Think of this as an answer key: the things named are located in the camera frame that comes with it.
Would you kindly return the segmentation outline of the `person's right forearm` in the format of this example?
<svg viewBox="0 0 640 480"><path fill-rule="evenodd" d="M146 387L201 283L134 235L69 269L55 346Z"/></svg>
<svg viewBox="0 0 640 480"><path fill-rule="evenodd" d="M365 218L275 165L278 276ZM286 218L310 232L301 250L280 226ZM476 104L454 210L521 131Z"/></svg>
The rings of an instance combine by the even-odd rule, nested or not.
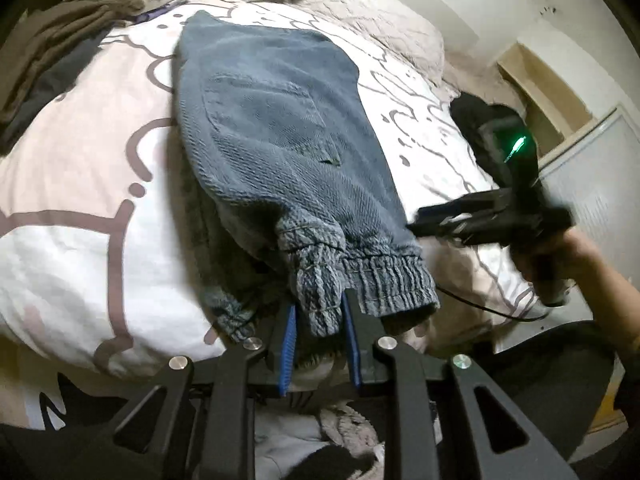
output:
<svg viewBox="0 0 640 480"><path fill-rule="evenodd" d="M615 270L597 249L581 250L574 281L594 320L614 344L624 362L639 356L639 291Z"/></svg>

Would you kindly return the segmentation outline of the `person's right hand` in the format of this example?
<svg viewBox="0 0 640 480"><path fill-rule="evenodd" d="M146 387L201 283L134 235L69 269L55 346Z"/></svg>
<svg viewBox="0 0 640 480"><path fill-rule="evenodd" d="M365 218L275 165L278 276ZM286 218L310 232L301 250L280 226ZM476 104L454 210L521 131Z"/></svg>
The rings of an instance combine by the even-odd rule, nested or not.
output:
<svg viewBox="0 0 640 480"><path fill-rule="evenodd" d="M529 248L512 245L510 256L518 272L533 285L545 306L562 306L567 282L578 281L601 260L601 253L578 228L570 228Z"/></svg>

